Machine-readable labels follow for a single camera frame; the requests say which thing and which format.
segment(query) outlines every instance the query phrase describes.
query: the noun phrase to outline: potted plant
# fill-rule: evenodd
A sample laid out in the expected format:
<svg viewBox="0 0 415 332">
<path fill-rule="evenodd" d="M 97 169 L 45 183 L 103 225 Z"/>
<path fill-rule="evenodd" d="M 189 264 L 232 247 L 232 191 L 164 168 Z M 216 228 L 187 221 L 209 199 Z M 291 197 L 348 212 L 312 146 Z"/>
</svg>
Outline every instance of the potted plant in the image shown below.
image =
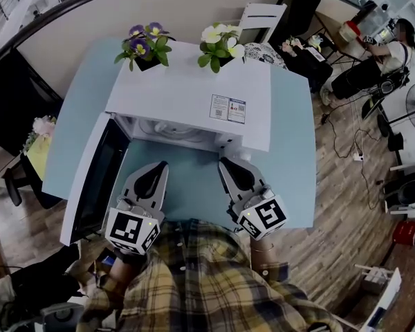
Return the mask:
<svg viewBox="0 0 415 332">
<path fill-rule="evenodd" d="M 199 66 L 204 68 L 210 64 L 212 71 L 218 73 L 233 58 L 243 58 L 245 62 L 244 46 L 238 43 L 240 33 L 237 26 L 213 24 L 207 27 L 201 34 L 200 50 L 204 54 L 199 57 Z"/>
<path fill-rule="evenodd" d="M 169 32 L 163 30 L 158 22 L 152 22 L 148 26 L 136 25 L 129 30 L 129 38 L 122 42 L 123 51 L 116 56 L 114 63 L 121 59 L 130 59 L 129 70 L 133 70 L 133 63 L 138 65 L 141 71 L 145 71 L 160 63 L 169 66 L 167 53 L 172 50 L 167 46 Z"/>
</svg>

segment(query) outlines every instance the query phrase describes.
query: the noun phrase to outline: power strip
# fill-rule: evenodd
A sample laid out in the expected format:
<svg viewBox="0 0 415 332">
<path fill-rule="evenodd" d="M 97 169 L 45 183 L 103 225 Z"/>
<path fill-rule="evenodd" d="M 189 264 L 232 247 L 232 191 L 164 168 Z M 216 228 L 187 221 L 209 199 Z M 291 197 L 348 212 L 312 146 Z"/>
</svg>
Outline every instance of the power strip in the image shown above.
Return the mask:
<svg viewBox="0 0 415 332">
<path fill-rule="evenodd" d="M 364 155 L 360 155 L 358 152 L 356 152 L 353 154 L 353 160 L 360 161 L 362 163 L 363 161 L 365 161 L 365 157 Z"/>
</svg>

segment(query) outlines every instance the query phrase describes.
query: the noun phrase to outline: pink flower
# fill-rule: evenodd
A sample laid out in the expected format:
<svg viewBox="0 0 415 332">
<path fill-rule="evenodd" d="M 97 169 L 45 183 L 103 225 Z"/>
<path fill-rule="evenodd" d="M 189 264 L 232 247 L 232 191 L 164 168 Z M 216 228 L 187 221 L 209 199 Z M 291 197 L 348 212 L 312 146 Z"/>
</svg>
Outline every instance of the pink flower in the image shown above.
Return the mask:
<svg viewBox="0 0 415 332">
<path fill-rule="evenodd" d="M 297 56 L 297 53 L 293 51 L 292 46 L 287 41 L 283 42 L 282 51 L 289 53 L 292 57 Z"/>
<path fill-rule="evenodd" d="M 54 134 L 55 124 L 52 123 L 49 117 L 35 118 L 33 123 L 34 132 L 45 138 L 52 137 Z"/>
</svg>

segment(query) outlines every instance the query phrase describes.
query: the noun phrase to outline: red box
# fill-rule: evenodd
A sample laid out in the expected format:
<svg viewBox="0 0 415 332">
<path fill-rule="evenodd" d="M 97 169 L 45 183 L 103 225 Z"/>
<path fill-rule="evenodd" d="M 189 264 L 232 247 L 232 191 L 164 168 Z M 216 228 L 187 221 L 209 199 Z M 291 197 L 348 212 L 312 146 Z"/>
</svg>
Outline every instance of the red box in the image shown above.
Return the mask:
<svg viewBox="0 0 415 332">
<path fill-rule="evenodd" d="M 415 244 L 415 221 L 401 221 L 395 228 L 392 239 L 401 245 Z"/>
</svg>

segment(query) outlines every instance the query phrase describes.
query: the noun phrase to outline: label sticker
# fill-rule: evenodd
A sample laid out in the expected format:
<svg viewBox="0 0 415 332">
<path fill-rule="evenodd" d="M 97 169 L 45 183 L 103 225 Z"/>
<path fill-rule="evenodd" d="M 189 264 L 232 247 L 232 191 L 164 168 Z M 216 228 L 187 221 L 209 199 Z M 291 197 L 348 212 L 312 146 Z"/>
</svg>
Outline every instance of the label sticker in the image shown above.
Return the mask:
<svg viewBox="0 0 415 332">
<path fill-rule="evenodd" d="M 210 117 L 244 124 L 246 119 L 246 102 L 220 95 L 212 95 Z"/>
<path fill-rule="evenodd" d="M 228 120 L 228 107 L 229 107 L 229 98 L 212 95 L 212 101 L 210 104 L 210 117 Z"/>
<path fill-rule="evenodd" d="M 230 98 L 228 110 L 228 120 L 244 124 L 246 118 L 246 102 Z"/>
</svg>

